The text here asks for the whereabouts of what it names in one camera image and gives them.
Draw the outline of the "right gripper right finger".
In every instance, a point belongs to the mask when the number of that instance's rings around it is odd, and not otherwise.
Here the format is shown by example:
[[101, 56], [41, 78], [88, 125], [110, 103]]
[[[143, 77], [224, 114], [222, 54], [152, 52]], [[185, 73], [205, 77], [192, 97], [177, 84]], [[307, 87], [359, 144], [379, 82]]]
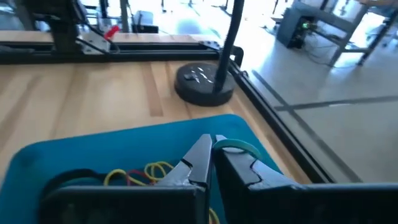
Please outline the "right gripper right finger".
[[239, 149], [213, 151], [229, 224], [300, 224], [294, 190], [299, 184]]

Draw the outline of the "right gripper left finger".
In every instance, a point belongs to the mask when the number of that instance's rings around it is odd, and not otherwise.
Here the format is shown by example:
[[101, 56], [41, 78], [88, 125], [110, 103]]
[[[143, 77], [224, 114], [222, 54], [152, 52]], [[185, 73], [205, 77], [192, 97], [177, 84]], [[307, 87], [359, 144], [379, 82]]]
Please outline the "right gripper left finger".
[[163, 224], [209, 224], [212, 138], [203, 134], [158, 183]]

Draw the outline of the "teal rubber band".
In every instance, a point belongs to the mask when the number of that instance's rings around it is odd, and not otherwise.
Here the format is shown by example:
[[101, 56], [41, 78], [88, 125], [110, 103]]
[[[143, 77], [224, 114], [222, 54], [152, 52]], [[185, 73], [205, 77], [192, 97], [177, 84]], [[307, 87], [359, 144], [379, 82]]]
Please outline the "teal rubber band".
[[212, 150], [217, 151], [227, 147], [239, 149], [242, 152], [250, 154], [252, 157], [256, 159], [259, 160], [262, 159], [261, 153], [255, 146], [239, 139], [222, 139], [220, 141], [217, 141], [216, 143], [213, 144]]

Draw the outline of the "pile of coloured rubber bands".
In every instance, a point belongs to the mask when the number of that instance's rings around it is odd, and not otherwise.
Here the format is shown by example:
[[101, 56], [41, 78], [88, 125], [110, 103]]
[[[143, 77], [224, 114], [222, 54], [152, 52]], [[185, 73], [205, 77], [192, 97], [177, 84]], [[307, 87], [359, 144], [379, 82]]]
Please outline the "pile of coloured rubber bands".
[[140, 170], [129, 170], [126, 172], [126, 183], [127, 185], [146, 185], [145, 180], [147, 176], [143, 171]]

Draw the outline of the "wide black rubber band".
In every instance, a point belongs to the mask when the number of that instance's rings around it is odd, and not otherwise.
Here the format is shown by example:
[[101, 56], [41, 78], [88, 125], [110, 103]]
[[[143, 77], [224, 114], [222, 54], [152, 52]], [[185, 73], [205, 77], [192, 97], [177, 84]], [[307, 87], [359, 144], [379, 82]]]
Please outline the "wide black rubber band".
[[103, 181], [106, 174], [100, 174], [91, 169], [74, 169], [62, 172], [50, 179], [42, 190], [42, 195], [48, 194], [49, 192], [59, 188], [63, 183], [80, 179], [80, 178], [92, 178]]

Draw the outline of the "blue plastic bin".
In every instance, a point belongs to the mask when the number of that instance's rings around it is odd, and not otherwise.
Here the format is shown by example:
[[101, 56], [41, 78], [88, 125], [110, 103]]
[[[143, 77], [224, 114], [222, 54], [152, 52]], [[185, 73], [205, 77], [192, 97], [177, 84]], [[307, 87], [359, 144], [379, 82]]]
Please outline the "blue plastic bin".
[[40, 193], [62, 172], [87, 168], [108, 173], [175, 162], [203, 134], [248, 142], [260, 151], [263, 163], [279, 170], [245, 120], [233, 114], [36, 142], [9, 163], [0, 189], [0, 224], [36, 224]]

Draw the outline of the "black desk lamp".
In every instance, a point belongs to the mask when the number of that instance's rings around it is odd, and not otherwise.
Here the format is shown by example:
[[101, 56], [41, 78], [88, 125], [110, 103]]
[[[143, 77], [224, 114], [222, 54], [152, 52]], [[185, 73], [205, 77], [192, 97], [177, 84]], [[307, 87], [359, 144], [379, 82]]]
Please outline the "black desk lamp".
[[244, 1], [234, 0], [231, 22], [218, 64], [194, 62], [177, 70], [174, 88], [184, 101], [210, 107], [223, 105], [231, 99], [236, 83], [229, 72], [232, 62], [230, 55], [241, 23]]

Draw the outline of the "black computer box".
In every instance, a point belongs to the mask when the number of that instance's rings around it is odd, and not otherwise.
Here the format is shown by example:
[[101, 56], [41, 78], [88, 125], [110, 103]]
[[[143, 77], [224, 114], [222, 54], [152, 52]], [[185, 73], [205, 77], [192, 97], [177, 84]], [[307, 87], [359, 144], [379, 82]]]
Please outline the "black computer box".
[[137, 11], [132, 16], [132, 32], [158, 34], [159, 26], [154, 24], [154, 15], [149, 11]]

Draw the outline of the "grey computer tower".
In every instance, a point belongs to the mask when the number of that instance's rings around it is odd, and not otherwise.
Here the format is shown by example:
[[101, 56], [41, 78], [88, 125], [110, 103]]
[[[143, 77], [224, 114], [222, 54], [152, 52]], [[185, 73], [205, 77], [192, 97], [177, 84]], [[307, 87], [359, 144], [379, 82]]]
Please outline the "grey computer tower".
[[288, 49], [301, 49], [307, 31], [313, 27], [315, 17], [296, 9], [287, 8], [279, 24], [276, 39]]

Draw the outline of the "red clip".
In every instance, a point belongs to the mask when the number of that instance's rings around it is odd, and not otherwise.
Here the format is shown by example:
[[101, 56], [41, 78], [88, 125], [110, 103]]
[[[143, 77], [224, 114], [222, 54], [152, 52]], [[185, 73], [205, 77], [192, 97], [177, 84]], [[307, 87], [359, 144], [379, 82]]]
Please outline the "red clip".
[[108, 31], [104, 33], [104, 38], [106, 40], [112, 40], [114, 35], [120, 31], [119, 26], [112, 26]]

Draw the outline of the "grey metal desk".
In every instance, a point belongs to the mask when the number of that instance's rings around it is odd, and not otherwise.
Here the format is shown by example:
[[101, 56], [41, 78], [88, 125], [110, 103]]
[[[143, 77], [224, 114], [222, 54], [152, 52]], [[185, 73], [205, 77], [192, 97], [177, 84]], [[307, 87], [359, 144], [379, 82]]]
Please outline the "grey metal desk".
[[[368, 57], [374, 52], [376, 47], [381, 43], [382, 38], [387, 34], [389, 29], [392, 27], [394, 21], [398, 19], [398, 0], [353, 0], [354, 2], [359, 4], [359, 9], [357, 15], [355, 15], [352, 21], [347, 21], [342, 19], [332, 13], [325, 12], [324, 8], [328, 0], [323, 0], [323, 4], [320, 8], [316, 8], [310, 6], [308, 4], [303, 3], [301, 0], [295, 0], [292, 7], [301, 11], [301, 13], [305, 16], [314, 17], [317, 21], [322, 21], [332, 27], [335, 27], [345, 33], [345, 36], [341, 39], [334, 39], [329, 35], [321, 32], [318, 29], [312, 30], [314, 33], [324, 37], [326, 40], [333, 42], [337, 49], [332, 56], [329, 66], [334, 66], [337, 60], [340, 58], [343, 53], [362, 53], [362, 57], [360, 58], [358, 65], [363, 65], [363, 63], [368, 59]], [[362, 21], [364, 15], [369, 11], [371, 7], [387, 7], [388, 9], [392, 9], [393, 12], [389, 16], [385, 25], [383, 25], [380, 31], [376, 34], [376, 37], [366, 48], [354, 47], [348, 49], [346, 46], [349, 44], [349, 40], [354, 34], [356, 28], [359, 26]]]

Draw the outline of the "black frame clamp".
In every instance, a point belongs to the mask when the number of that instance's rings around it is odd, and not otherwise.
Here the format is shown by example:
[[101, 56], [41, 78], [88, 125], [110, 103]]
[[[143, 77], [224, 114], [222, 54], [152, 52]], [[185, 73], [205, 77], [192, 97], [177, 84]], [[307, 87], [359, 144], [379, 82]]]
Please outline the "black frame clamp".
[[233, 46], [230, 59], [238, 66], [241, 67], [244, 57], [244, 50], [241, 47]]

